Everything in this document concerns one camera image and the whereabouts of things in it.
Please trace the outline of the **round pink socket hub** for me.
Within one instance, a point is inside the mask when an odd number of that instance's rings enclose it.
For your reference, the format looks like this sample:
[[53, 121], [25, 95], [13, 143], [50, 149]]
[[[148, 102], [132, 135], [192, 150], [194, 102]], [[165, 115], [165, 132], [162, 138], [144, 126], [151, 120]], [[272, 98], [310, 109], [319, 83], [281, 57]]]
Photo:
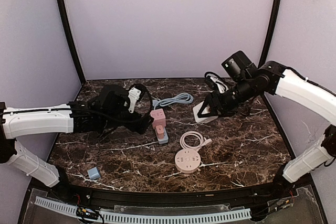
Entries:
[[178, 151], [174, 160], [177, 170], [184, 174], [195, 172], [201, 164], [199, 153], [189, 148], [184, 148]]

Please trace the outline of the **small blue plug adapter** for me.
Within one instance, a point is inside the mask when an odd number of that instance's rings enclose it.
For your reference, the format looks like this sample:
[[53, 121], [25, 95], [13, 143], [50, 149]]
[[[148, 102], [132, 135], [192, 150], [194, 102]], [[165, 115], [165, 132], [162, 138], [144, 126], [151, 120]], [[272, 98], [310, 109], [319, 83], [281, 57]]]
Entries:
[[97, 167], [87, 170], [87, 173], [88, 173], [90, 180], [97, 180], [101, 177], [100, 172]]

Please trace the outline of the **white cube socket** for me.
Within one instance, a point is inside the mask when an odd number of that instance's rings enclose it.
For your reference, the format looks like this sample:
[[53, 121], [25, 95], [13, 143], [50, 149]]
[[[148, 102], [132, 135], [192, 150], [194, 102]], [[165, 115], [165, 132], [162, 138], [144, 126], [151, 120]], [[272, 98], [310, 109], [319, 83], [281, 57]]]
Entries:
[[210, 113], [209, 105], [199, 115], [198, 113], [201, 111], [203, 103], [204, 102], [201, 102], [198, 105], [193, 107], [194, 119], [195, 119], [195, 122], [198, 124], [209, 123], [218, 118], [218, 115], [213, 115], [213, 116], [208, 115]]

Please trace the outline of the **light blue power strip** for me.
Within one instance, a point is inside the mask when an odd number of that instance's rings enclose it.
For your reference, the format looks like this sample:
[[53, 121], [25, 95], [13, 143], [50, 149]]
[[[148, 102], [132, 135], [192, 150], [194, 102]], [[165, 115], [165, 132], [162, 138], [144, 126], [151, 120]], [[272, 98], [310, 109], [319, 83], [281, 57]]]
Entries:
[[163, 133], [156, 133], [156, 137], [159, 144], [166, 144], [169, 141], [169, 137], [165, 128], [163, 128]]

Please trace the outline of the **small pink plug adapter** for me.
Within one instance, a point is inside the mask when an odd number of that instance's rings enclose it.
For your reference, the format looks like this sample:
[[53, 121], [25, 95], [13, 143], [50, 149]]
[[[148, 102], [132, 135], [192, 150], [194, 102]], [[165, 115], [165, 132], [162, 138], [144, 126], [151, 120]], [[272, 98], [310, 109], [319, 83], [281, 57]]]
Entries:
[[158, 140], [163, 140], [165, 138], [165, 127], [162, 125], [157, 125], [155, 127], [155, 133]]

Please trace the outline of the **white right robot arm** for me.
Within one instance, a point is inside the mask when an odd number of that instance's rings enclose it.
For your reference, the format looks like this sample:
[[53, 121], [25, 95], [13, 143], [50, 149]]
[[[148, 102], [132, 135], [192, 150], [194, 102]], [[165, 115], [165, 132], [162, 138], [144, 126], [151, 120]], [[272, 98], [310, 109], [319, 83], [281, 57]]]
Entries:
[[238, 51], [222, 62], [235, 85], [221, 91], [212, 85], [213, 92], [193, 107], [197, 123], [210, 122], [219, 116], [229, 116], [231, 111], [247, 100], [263, 93], [291, 100], [329, 122], [324, 134], [301, 155], [281, 166], [273, 182], [289, 186], [305, 174], [335, 159], [335, 94], [303, 77], [292, 67], [268, 61], [261, 67]]

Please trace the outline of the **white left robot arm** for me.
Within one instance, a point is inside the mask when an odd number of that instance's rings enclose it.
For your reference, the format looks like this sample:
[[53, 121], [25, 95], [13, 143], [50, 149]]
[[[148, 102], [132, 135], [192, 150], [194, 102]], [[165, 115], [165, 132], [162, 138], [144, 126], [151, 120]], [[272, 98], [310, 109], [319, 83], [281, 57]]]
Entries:
[[32, 109], [9, 108], [2, 102], [1, 163], [20, 169], [49, 188], [64, 189], [68, 186], [65, 171], [28, 151], [17, 137], [45, 133], [104, 134], [105, 130], [114, 131], [121, 126], [144, 134], [153, 122], [150, 112], [141, 114], [135, 110], [144, 96], [151, 97], [142, 84], [136, 83], [129, 89], [110, 84], [89, 101]]

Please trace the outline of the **pink cube socket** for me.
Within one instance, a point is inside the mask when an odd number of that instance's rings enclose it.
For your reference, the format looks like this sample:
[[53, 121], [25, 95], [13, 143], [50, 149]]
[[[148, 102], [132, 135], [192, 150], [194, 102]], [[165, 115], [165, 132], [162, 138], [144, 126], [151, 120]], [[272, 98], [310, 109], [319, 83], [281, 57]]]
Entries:
[[166, 116], [163, 109], [152, 110], [150, 116], [153, 118], [152, 127], [156, 128], [157, 126], [166, 127]]

